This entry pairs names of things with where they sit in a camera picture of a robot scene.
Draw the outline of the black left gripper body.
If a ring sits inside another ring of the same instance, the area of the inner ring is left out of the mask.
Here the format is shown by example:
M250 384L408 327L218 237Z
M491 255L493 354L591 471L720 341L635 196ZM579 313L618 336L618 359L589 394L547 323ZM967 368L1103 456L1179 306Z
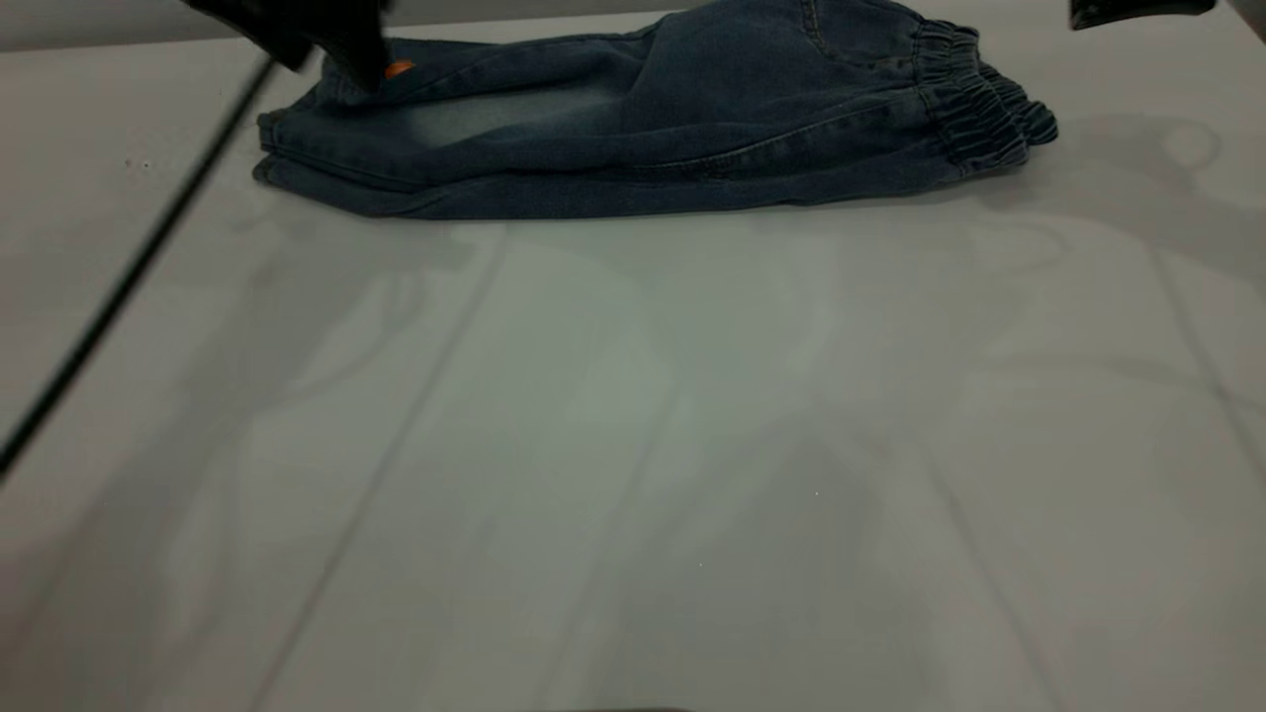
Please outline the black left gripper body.
M287 68L303 67L313 49L322 49L325 29L344 22L384 24L386 14L384 1L185 1L184 5L253 41Z

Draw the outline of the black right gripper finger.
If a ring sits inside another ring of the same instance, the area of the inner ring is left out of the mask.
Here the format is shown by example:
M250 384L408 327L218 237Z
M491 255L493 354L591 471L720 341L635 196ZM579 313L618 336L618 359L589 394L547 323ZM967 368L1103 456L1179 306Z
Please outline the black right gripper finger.
M1217 0L1074 0L1069 1L1069 24L1079 32L1148 16L1198 16L1217 9Z

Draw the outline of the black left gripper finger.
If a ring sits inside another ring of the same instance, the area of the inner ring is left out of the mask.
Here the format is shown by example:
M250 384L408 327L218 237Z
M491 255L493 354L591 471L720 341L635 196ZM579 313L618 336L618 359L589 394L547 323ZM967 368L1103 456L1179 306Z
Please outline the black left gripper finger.
M335 24L322 32L322 49L366 92L384 86L394 60L380 22Z

